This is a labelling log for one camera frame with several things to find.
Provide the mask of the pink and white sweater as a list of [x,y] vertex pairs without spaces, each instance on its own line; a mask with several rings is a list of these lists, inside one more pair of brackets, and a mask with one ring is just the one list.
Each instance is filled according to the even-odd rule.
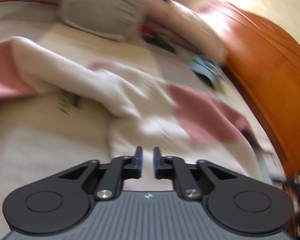
[[26,38],[0,42],[0,104],[57,90],[99,102],[115,117],[107,131],[111,158],[143,148],[142,178],[127,181],[127,190],[172,188],[154,178],[154,147],[260,179],[242,146],[249,123],[224,101],[113,61],[96,60],[87,69]]

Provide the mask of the blue baseball cap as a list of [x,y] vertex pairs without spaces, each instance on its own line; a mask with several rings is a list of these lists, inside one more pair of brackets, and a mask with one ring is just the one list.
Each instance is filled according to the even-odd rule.
[[188,67],[211,88],[216,89],[219,86],[223,71],[210,57],[199,54],[189,62]]

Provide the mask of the wooden headboard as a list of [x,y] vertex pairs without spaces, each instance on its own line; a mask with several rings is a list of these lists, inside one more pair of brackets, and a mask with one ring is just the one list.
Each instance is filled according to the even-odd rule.
[[300,45],[270,20],[231,3],[198,10],[227,49],[226,74],[267,133],[286,176],[300,173]]

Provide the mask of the black phone with flower holder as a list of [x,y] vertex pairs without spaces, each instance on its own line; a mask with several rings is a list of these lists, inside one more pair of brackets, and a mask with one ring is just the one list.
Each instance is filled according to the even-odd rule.
[[159,47],[161,49],[164,49],[166,51],[169,51],[171,53],[174,53],[176,54],[176,50],[175,48],[170,45],[164,38],[161,34],[159,34],[158,32],[154,32],[152,34],[146,34],[144,33],[143,34],[143,39],[153,45],[153,46],[156,46],[156,47]]

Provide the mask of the pink floral folded quilt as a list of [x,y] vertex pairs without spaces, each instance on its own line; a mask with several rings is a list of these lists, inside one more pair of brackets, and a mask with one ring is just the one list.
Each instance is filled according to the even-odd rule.
[[[47,4],[58,4],[61,0],[0,0],[3,1],[36,1]],[[172,41],[189,50],[197,50],[211,57],[219,64],[226,62],[226,48],[216,31],[196,13],[175,2],[146,0],[146,26],[154,23],[155,27],[170,30]]]

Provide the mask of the grey cat face cushion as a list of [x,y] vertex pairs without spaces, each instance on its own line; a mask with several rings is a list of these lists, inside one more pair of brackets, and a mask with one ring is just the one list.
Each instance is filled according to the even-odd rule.
[[126,41],[145,19],[145,0],[62,0],[59,16],[76,29]]

